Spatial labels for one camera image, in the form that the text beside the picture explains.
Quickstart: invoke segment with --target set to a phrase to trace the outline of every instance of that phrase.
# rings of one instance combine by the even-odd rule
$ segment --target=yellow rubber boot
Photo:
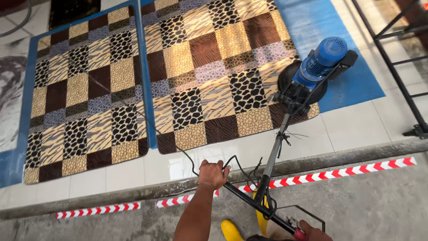
[[[224,238],[227,241],[244,241],[238,231],[238,228],[228,219],[221,222],[221,231],[223,231]]]
[[[266,204],[266,207],[269,207],[268,204],[266,203],[266,196],[265,196],[265,204]],[[257,215],[257,222],[259,223],[260,231],[262,232],[263,236],[266,236],[266,227],[268,225],[268,221],[263,217],[263,214],[257,210],[256,210],[256,215]]]

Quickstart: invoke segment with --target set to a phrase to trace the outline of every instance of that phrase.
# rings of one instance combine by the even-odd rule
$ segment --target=metal rack
[[[394,66],[403,64],[403,63],[409,63],[414,62],[418,60],[423,60],[428,58],[428,56],[422,56],[417,57],[409,60],[403,60],[399,62],[392,63],[389,59],[388,55],[385,52],[385,49],[382,46],[382,43],[380,42],[381,39],[391,38],[395,36],[401,36],[407,33],[414,33],[419,32],[423,30],[428,29],[428,25],[421,25],[421,22],[428,16],[428,10],[425,10],[424,13],[420,14],[420,16],[414,21],[413,23],[409,24],[407,27],[405,27],[403,30],[396,31],[393,33],[385,34],[386,31],[388,31],[398,20],[400,20],[412,7],[414,7],[416,4],[419,3],[419,0],[413,0],[401,13],[399,13],[387,26],[381,30],[378,34],[375,34],[373,31],[371,25],[369,24],[369,21],[367,20],[366,16],[364,15],[363,11],[361,10],[357,0],[351,0],[354,4],[355,8],[358,11],[358,14],[360,15],[361,19],[364,22],[364,25],[366,26],[367,30],[369,31],[374,44],[379,49],[380,54],[382,55],[383,60],[385,61],[386,65],[388,66],[389,71],[391,72],[392,76],[394,77],[395,81],[397,82],[397,85],[401,92],[404,95],[404,98],[406,99],[407,104],[409,105],[411,111],[413,112],[413,115],[416,118],[416,121],[418,124],[414,125],[414,129],[408,132],[403,133],[405,136],[418,136],[420,139],[427,139],[428,138],[428,124],[425,122],[424,118],[422,117],[418,107],[416,106],[415,102],[413,101],[413,98],[428,95],[428,92],[425,93],[419,93],[415,95],[410,95],[409,91],[407,90],[406,86],[404,85],[403,81],[400,78],[400,75],[398,75],[397,70]]]

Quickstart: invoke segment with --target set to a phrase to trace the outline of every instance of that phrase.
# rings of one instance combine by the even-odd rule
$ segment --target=red handle grip
[[[293,237],[298,241],[306,241],[306,234],[298,228],[296,228],[296,233],[293,235]]]

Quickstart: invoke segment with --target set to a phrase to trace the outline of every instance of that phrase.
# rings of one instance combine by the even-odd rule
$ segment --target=person
[[[199,184],[189,205],[183,212],[175,228],[175,241],[203,241],[208,240],[211,227],[211,207],[213,192],[227,182],[231,166],[222,170],[223,161],[208,163],[203,160],[199,167]],[[263,219],[257,212],[257,218],[262,234],[266,237],[253,235],[247,241],[293,240],[286,230],[273,221]],[[301,220],[300,225],[306,233],[307,241],[333,241],[321,230],[313,228],[306,221]],[[243,241],[238,229],[230,220],[221,223],[221,229],[227,241]]]

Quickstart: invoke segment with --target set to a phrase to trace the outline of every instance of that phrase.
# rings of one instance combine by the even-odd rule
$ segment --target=red and white reflective tape
[[[269,183],[269,188],[277,188],[277,187],[286,187],[290,185],[302,184],[307,182],[321,181],[332,178],[341,178],[346,176],[352,176],[356,174],[368,173],[368,172],[377,172],[382,170],[400,168],[405,166],[416,165],[416,160],[414,157],[406,157],[401,159],[395,159],[390,161],[385,161],[381,163],[373,163],[362,166],[349,167],[344,169],[338,169],[334,171],[328,172],[320,172],[314,174],[308,174],[303,176],[297,176],[293,178],[285,178],[276,181],[271,181]],[[237,187],[244,193],[249,193],[251,190],[254,190],[256,186],[251,184],[250,186],[239,186]]]
[[[59,212],[56,213],[56,218],[67,218],[67,217],[83,217],[95,214],[106,214],[106,213],[114,213],[114,212],[122,212],[127,210],[136,210],[141,208],[140,202],[132,202],[118,205],[110,205],[104,207],[97,208],[85,208],[85,209],[77,209],[73,211]]]
[[[177,204],[188,203],[188,202],[190,202],[190,200],[192,200],[194,195],[195,194],[190,194],[190,195],[186,195],[186,196],[182,196],[182,197],[176,197],[176,198],[170,198],[170,199],[156,201],[156,203],[155,203],[156,208],[163,208],[163,207],[169,207],[169,206],[173,206],[173,205],[177,205]],[[218,190],[215,190],[214,194],[213,194],[213,198],[218,197],[218,196],[219,196]]]

